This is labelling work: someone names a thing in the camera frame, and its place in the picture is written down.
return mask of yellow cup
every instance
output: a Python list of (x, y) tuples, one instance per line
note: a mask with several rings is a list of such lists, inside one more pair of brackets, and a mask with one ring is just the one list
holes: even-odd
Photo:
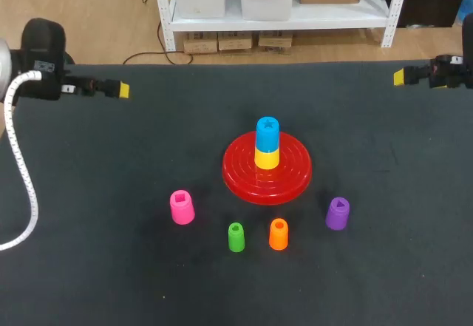
[(275, 152), (261, 152), (254, 148), (254, 162), (261, 169), (275, 169), (279, 165), (279, 147)]

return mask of white shelf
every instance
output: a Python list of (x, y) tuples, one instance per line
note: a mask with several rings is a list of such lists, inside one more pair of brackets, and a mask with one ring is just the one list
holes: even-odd
[(226, 0), (224, 18), (186, 19), (171, 9), (170, 30), (174, 32), (237, 30), (308, 30), (384, 28), (389, 8), (384, 0), (361, 0), (358, 4), (300, 4), (293, 0), (288, 21), (247, 21), (240, 0)]

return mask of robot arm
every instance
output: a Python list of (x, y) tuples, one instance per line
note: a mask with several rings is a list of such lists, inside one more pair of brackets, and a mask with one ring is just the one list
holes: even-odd
[(22, 84), (14, 103), (19, 97), (56, 101), (62, 94), (93, 96), (97, 92), (111, 98), (129, 97), (129, 86), (120, 81), (71, 76), (64, 69), (68, 61), (72, 59), (66, 53), (64, 28), (46, 19), (30, 20), (23, 30), (21, 49), (10, 50), (0, 38), (0, 101), (11, 81), (30, 70), (40, 71), (42, 79)]
[(473, 89), (473, 14), (463, 22), (463, 56), (440, 55), (422, 67), (408, 66), (394, 74), (394, 85), (418, 84), (428, 78), (430, 88), (457, 88), (462, 84)]

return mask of black cable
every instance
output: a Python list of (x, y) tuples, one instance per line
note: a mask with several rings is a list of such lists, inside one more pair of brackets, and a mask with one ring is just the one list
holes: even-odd
[[(141, 1), (144, 4), (146, 4), (146, 2), (148, 0), (141, 0)], [(161, 28), (161, 22), (159, 22), (159, 24), (157, 25), (156, 33), (157, 33), (157, 40), (160, 42), (161, 48), (164, 50), (165, 49), (164, 42), (161, 40), (161, 37), (160, 37), (160, 28)], [(130, 61), (132, 58), (136, 58), (136, 57), (141, 56), (141, 55), (164, 55), (170, 64), (178, 65), (169, 58), (169, 54), (184, 54), (184, 52), (183, 51), (160, 51), (160, 52), (158, 52), (158, 51), (145, 51), (145, 52), (139, 52), (137, 54), (133, 54), (133, 55), (129, 56), (128, 58), (126, 58), (125, 61), (122, 63), (122, 65), (126, 65), (126, 63), (128, 61)], [(184, 65), (192, 64), (192, 61), (194, 60), (193, 55), (191, 55), (191, 54), (187, 54), (187, 55), (189, 56), (189, 61)]]

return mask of yellow label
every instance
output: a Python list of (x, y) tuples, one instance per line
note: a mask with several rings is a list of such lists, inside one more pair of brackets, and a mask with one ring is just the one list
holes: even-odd
[(128, 99), (130, 97), (130, 86), (128, 84), (120, 82), (120, 94), (118, 97), (125, 99)]
[(395, 86), (404, 85), (404, 69), (400, 69), (394, 74), (394, 85)]

